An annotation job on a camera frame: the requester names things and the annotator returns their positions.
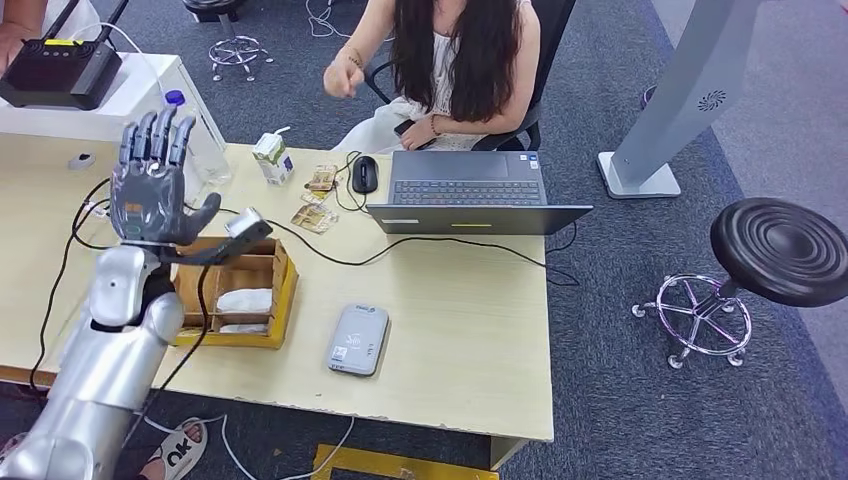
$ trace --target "computer mouse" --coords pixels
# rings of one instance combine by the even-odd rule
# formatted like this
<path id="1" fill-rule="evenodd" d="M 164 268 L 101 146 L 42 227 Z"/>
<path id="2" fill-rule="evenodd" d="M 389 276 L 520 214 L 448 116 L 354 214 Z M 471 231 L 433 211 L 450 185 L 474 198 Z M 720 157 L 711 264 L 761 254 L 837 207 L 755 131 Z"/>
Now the computer mouse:
<path id="1" fill-rule="evenodd" d="M 350 183 L 353 191 L 364 195 L 377 190 L 377 173 L 376 160 L 366 155 L 357 158 L 350 171 Z"/>

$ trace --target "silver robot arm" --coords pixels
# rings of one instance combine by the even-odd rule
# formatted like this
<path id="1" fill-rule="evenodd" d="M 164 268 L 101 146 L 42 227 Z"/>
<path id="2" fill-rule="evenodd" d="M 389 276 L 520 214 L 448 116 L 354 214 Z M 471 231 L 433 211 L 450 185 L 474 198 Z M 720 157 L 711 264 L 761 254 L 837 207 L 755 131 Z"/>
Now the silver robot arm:
<path id="1" fill-rule="evenodd" d="M 111 479 L 133 414 L 183 324 L 171 265 L 220 265 L 271 232 L 248 209 L 227 224 L 230 238 L 218 247 L 177 254 L 175 246 L 194 242 L 217 214 L 221 197 L 213 193 L 193 214 L 185 212 L 182 168 L 194 119 L 180 123 L 169 149 L 174 114 L 149 113 L 124 131 L 110 195 L 121 245 L 98 258 L 47 405 L 0 464 L 0 479 Z"/>

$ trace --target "black router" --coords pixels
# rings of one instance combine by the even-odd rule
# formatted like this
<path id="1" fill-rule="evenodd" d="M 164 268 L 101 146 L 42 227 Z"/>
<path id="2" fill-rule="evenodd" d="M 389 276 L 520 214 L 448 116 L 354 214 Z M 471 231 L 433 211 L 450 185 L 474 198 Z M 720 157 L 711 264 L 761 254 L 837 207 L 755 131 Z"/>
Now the black router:
<path id="1" fill-rule="evenodd" d="M 15 107 L 45 105 L 94 110 L 121 67 L 121 57 L 106 40 L 104 26 L 94 41 L 56 39 L 79 0 L 68 5 L 43 38 L 24 41 L 15 60 L 0 78 L 0 97 Z M 120 0 L 109 17 L 115 24 L 129 0 Z"/>

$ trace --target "table leg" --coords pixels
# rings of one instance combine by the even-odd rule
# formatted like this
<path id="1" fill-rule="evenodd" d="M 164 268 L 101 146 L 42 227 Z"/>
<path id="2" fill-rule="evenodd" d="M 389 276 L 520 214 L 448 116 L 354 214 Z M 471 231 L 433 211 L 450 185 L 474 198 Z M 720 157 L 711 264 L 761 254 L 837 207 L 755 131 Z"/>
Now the table leg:
<path id="1" fill-rule="evenodd" d="M 524 438 L 492 437 L 491 446 L 491 470 L 501 468 L 507 460 L 524 448 L 529 440 Z"/>

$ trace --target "desk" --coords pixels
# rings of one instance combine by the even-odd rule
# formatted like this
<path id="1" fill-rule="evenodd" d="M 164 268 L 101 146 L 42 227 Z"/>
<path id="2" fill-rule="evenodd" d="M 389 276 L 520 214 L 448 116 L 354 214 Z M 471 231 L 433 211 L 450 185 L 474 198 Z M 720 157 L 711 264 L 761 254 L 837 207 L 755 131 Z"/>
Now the desk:
<path id="1" fill-rule="evenodd" d="M 0 377 L 21 381 L 38 354 L 38 329 L 73 212 L 110 171 L 114 146 L 0 136 L 0 151 L 7 158 L 0 176 L 0 198 L 7 205 L 0 240 Z M 69 172 L 65 161 L 80 151 L 95 151 L 99 160 L 87 171 Z M 223 206 L 253 206 L 284 224 L 302 205 L 298 197 L 313 166 L 343 164 L 345 158 L 292 149 L 293 178 L 283 187 L 272 187 L 262 178 L 250 147 L 231 145 L 227 155 L 234 178 L 220 189 Z M 378 158 L 378 163 L 380 185 L 386 186 L 391 161 Z M 369 201 L 385 201 L 386 191 L 381 188 Z M 344 192 L 341 200 L 352 204 Z M 365 214 L 343 212 L 332 199 L 329 205 L 340 214 L 338 224 L 321 236 L 303 231 L 321 251 L 361 260 L 396 239 Z M 222 235 L 228 218 L 220 214 L 204 234 Z M 84 237 L 114 241 L 104 220 L 91 223 Z M 301 275 L 283 347 L 200 348 L 170 389 L 490 435 L 493 469 L 530 440 L 553 440 L 542 269 L 503 251 L 416 242 L 399 246 L 373 264 L 345 267 L 319 258 L 285 232 L 273 235 L 282 240 Z M 474 240 L 544 258 L 542 238 Z M 39 377 L 44 381 L 56 371 L 60 346 L 76 321 L 95 257 L 96 252 L 72 247 L 47 328 L 48 356 Z M 325 364 L 338 315 L 354 302 L 381 306 L 391 318 L 384 358 L 371 378 L 332 372 Z M 186 350 L 169 349 L 157 383 Z"/>

